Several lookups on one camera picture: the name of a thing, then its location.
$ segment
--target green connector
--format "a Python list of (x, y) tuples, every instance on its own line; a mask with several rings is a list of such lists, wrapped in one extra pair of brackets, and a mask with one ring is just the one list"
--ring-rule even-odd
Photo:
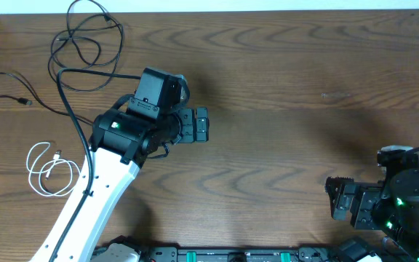
[(290, 253), (281, 253), (281, 262), (290, 262)]
[(196, 252), (187, 252), (187, 262), (196, 262)]

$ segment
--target white cable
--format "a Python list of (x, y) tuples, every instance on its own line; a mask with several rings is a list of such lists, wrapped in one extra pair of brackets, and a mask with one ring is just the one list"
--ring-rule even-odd
[[(32, 153), (32, 150), (35, 147), (39, 146), (39, 145), (48, 145), (48, 146), (43, 150), (43, 152), (41, 152), (35, 158), (35, 161), (31, 165), (31, 167), (29, 167), (28, 160), (30, 159), (30, 155)], [(49, 162), (47, 162), (46, 164), (44, 164), (43, 167), (41, 167), (41, 169), (39, 171), (33, 171), (33, 169), (35, 168), (35, 165), (38, 162), (38, 160), (40, 159), (40, 157), (43, 156), (43, 154), (46, 153), (46, 151), (48, 151), (48, 149), (49, 149), (50, 146), (51, 146), (51, 143), (50, 142), (40, 142), (40, 143), (36, 143), (34, 146), (32, 146), (32, 148), (30, 148), (30, 151), (27, 154), (27, 160), (25, 161), (25, 166), (27, 167), (27, 170), (28, 170), (28, 184), (40, 196), (43, 196), (43, 197), (64, 197), (65, 195), (67, 195), (67, 194), (69, 194), (69, 193), (71, 193), (73, 191), (73, 187), (72, 187), (69, 191), (65, 192), (64, 194), (61, 194), (63, 191), (65, 191), (72, 184), (72, 180), (73, 180), (72, 165), (74, 165), (76, 167), (77, 173), (80, 176), (80, 169), (79, 169), (79, 166), (77, 165), (77, 163), (75, 163), (74, 161), (71, 161), (71, 160), (57, 158), (56, 157), (56, 154), (55, 154), (54, 159), (51, 160), (51, 161), (49, 161)], [(56, 192), (56, 193), (51, 193), (51, 192), (46, 191), (44, 189), (43, 185), (41, 184), (41, 175), (43, 175), (44, 173), (51, 173), (51, 170), (53, 169), (53, 167), (55, 167), (58, 164), (64, 164), (64, 163), (66, 163), (69, 166), (69, 169), (71, 170), (71, 179), (69, 180), (69, 184), (67, 186), (65, 186), (63, 189), (61, 189), (58, 192)], [(51, 165), (51, 166), (47, 170), (45, 170), (45, 168), (48, 165)], [(31, 182), (32, 174), (38, 174), (39, 175), (38, 176), (38, 183), (39, 183), (39, 187), (42, 190), (42, 192), (39, 191), (38, 189), (36, 189), (33, 186), (32, 182)]]

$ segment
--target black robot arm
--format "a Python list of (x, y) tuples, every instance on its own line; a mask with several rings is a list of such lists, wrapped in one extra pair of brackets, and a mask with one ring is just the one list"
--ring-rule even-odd
[(355, 229), (381, 230), (415, 261), (419, 261), (419, 159), (399, 148), (378, 152), (384, 181), (356, 183), (351, 178), (328, 178), (331, 216), (345, 220), (352, 213)]
[[(90, 138), (92, 151), (105, 148), (121, 155), (121, 162), (143, 166), (159, 146), (208, 141), (206, 108), (185, 108), (190, 98), (187, 81), (157, 69), (143, 71), (134, 95), (125, 95), (99, 115)], [(128, 102), (127, 110), (119, 108)]]

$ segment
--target cable connector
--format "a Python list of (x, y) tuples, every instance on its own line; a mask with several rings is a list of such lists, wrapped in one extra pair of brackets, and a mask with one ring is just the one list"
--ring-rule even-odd
[(27, 105), (27, 106), (31, 106), (32, 105), (32, 100), (27, 99), (27, 98), (19, 98), (17, 99), (17, 101), (23, 105)]
[(52, 156), (52, 159), (54, 160), (54, 162), (52, 163), (51, 168), (48, 169), (48, 172), (45, 175), (46, 180), (48, 180), (49, 174), (51, 174), (51, 169), (56, 165), (56, 160), (58, 160), (59, 158), (61, 158), (61, 150), (56, 151), (55, 155)]
[(87, 196), (89, 196), (89, 197), (93, 197), (93, 191), (88, 192), (87, 190), (84, 190), (84, 191), (82, 192), (82, 194), (87, 195)]
[(58, 160), (59, 158), (61, 158), (61, 150), (56, 151), (55, 155), (52, 156), (53, 160)]
[(111, 18), (108, 15), (104, 16), (105, 21), (107, 22), (108, 25), (111, 25)]

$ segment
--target wood grain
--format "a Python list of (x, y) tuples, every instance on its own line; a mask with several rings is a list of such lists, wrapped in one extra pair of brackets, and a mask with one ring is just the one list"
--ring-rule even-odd
[[(339, 243), (357, 234), (378, 241), (374, 231), (331, 219), (323, 186), (331, 175), (381, 179), (380, 147), (419, 145), (419, 11), (115, 17), (125, 24), (118, 72), (138, 75), (153, 66), (185, 75), (191, 105), (209, 109), (210, 142), (148, 160), (100, 242), (121, 234), (182, 246)], [(46, 66), (49, 43), (63, 29), (62, 15), (0, 15), (0, 71), (22, 73), (55, 108), (63, 105)], [(115, 32), (95, 38), (104, 60), (114, 56)], [(73, 51), (60, 58), (80, 66)], [(84, 89), (102, 80), (66, 79)], [(76, 113), (94, 119), (136, 86), (115, 79), (68, 98)], [(5, 76), (0, 94), (29, 96)], [(27, 184), (25, 156), (40, 140), (82, 163), (69, 118), (0, 101), (0, 261), (28, 260), (65, 202), (41, 198)], [(49, 186), (61, 186), (66, 171)]]

